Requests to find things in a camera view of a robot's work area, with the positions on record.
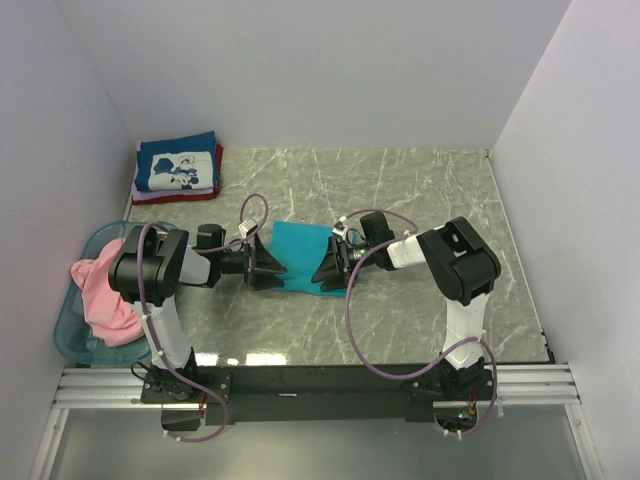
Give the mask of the teal t-shirt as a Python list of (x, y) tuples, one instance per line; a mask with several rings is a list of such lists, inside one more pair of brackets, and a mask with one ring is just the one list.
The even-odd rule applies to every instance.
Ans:
[(345, 288), (324, 292), (319, 283), (311, 282), (326, 254), (331, 234), (332, 228), (329, 226), (274, 222), (269, 251), (287, 268), (285, 274), (279, 275), (284, 285), (276, 287), (276, 290), (315, 296), (345, 297)]

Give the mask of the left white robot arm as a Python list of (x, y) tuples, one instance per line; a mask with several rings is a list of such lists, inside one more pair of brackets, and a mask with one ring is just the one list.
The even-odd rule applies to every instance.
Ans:
[(109, 286), (139, 315), (151, 349), (149, 383), (164, 381), (176, 401), (193, 399), (200, 388), (195, 353), (183, 332), (175, 303), (181, 285), (212, 288), (224, 275), (240, 275), (255, 290), (284, 285), (287, 268), (263, 245), (258, 226), (240, 225), (241, 238), (229, 246), (218, 224), (198, 228), (196, 246), (185, 230), (157, 223), (135, 227), (109, 270)]

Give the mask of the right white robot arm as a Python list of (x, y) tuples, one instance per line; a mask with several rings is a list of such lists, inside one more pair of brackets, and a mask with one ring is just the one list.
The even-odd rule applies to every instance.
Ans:
[(362, 209), (340, 218), (333, 226), (323, 260), (311, 281), (325, 291), (346, 290), (350, 301), (359, 271), (374, 265), (386, 271), (427, 266), (446, 299), (446, 335), (443, 352), (436, 360), (412, 374), (390, 374), (373, 366), (357, 346), (351, 328), (350, 309), (345, 309), (347, 333), (361, 362), (387, 379), (412, 380), (439, 364), (444, 395), (460, 399), (474, 386), (473, 374), (483, 368), (484, 313), (500, 262), (469, 221), (456, 217), (444, 225), (420, 233), (413, 221), (384, 209)]

